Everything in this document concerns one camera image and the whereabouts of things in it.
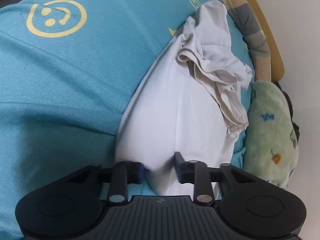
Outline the teal bed sheet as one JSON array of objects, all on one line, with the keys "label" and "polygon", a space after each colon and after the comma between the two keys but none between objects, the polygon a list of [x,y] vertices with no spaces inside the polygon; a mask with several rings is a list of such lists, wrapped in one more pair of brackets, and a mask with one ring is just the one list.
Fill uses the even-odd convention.
[{"label": "teal bed sheet", "polygon": [[122,114],[186,18],[210,0],[22,0],[1,9],[1,239],[18,201],[112,166]]}]

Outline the green fleece blanket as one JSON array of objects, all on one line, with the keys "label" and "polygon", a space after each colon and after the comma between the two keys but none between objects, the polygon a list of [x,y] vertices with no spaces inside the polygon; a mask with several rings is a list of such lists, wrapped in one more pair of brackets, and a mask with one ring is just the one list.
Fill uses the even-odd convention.
[{"label": "green fleece blanket", "polygon": [[286,188],[299,156],[287,100],[272,82],[252,85],[243,169],[280,188]]}]

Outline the striped pillow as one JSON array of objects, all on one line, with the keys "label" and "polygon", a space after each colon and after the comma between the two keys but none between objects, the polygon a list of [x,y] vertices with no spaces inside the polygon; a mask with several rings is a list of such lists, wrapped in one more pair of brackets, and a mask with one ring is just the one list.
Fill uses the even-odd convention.
[{"label": "striped pillow", "polygon": [[255,80],[271,81],[271,53],[266,36],[247,0],[222,0],[236,27],[247,44]]}]

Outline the white printed t-shirt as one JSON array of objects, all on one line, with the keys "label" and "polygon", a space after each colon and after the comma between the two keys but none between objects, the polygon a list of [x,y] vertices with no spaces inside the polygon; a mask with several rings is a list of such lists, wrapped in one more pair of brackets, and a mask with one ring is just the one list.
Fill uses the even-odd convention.
[{"label": "white printed t-shirt", "polygon": [[119,126],[116,161],[142,163],[159,195],[192,195],[193,187],[178,181],[174,153],[210,167],[230,162],[248,126],[241,92],[252,76],[231,51],[225,5],[204,3],[134,93]]}]

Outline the mustard yellow headboard cushion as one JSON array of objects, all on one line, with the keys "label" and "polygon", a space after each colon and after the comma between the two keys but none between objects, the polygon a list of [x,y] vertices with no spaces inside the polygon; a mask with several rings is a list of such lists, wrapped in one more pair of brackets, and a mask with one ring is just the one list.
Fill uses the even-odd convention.
[{"label": "mustard yellow headboard cushion", "polygon": [[273,37],[272,31],[268,25],[267,19],[261,10],[257,0],[247,0],[250,6],[252,7],[255,15],[257,16],[261,27],[263,29],[264,34],[266,35],[266,39],[268,42],[268,46],[271,52],[271,80],[272,82],[278,82],[282,79],[285,74],[284,64],[278,50],[278,46]]}]

